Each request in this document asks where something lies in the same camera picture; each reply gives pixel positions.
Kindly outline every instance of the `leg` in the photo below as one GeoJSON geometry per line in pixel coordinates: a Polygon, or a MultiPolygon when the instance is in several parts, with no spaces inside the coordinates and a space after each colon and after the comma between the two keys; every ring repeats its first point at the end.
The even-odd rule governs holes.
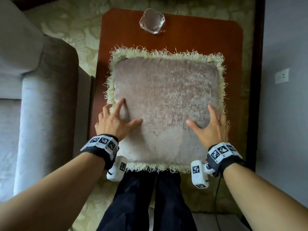
{"type": "Polygon", "coordinates": [[[180,189],[179,173],[157,174],[153,231],[197,231],[180,189]]]}
{"type": "Polygon", "coordinates": [[[126,172],[96,231],[148,231],[155,178],[156,172],[126,172]]]}

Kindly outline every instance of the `hand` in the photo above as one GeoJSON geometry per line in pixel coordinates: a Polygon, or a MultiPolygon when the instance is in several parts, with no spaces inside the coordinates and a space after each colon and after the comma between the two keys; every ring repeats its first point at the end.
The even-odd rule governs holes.
{"type": "Polygon", "coordinates": [[[228,126],[229,123],[226,120],[226,115],[219,113],[213,108],[212,105],[208,105],[210,111],[210,124],[204,128],[199,128],[195,122],[187,120],[186,124],[192,128],[192,130],[199,137],[201,144],[207,149],[215,144],[221,142],[228,142],[228,126]]]}
{"type": "Polygon", "coordinates": [[[116,103],[113,114],[110,114],[109,111],[112,104],[107,104],[103,107],[103,111],[98,115],[98,123],[95,124],[97,135],[110,134],[117,137],[120,142],[132,128],[142,122],[141,118],[134,119],[129,123],[125,123],[120,119],[120,110],[124,101],[125,99],[122,98],[116,103]]]}

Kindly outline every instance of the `person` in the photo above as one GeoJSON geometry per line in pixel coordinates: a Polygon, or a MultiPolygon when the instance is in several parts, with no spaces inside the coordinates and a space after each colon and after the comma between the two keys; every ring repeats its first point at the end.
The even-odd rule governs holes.
{"type": "MultiPolygon", "coordinates": [[[[105,105],[95,125],[97,135],[109,134],[121,141],[142,120],[125,123],[120,119],[124,99],[105,105]]],[[[224,114],[209,105],[210,124],[194,130],[206,149],[228,142],[228,123],[224,114]]],[[[102,175],[103,158],[83,152],[47,175],[29,189],[0,206],[0,230],[68,230],[81,211],[94,185],[102,175]]],[[[180,176],[169,171],[127,172],[97,231],[148,230],[148,205],[156,184],[154,230],[196,230],[190,210],[180,191],[180,176]]],[[[225,182],[252,230],[308,230],[308,209],[248,168],[233,163],[223,171],[225,182]]]]}

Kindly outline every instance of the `person's right arm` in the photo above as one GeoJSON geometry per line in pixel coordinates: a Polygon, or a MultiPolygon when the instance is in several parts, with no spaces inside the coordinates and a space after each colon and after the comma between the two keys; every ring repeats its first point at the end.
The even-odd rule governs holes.
{"type": "MultiPolygon", "coordinates": [[[[205,129],[187,121],[207,149],[228,142],[226,116],[210,105],[209,110],[211,121],[205,129]]],[[[308,230],[308,209],[250,169],[233,163],[223,174],[234,200],[254,231],[308,230]]]]}

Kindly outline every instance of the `gray sofa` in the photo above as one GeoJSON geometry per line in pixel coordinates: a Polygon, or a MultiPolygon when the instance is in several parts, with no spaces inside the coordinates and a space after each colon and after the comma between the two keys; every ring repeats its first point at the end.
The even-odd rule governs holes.
{"type": "Polygon", "coordinates": [[[61,167],[87,141],[91,78],[76,50],[0,0],[0,202],[61,167]]]}

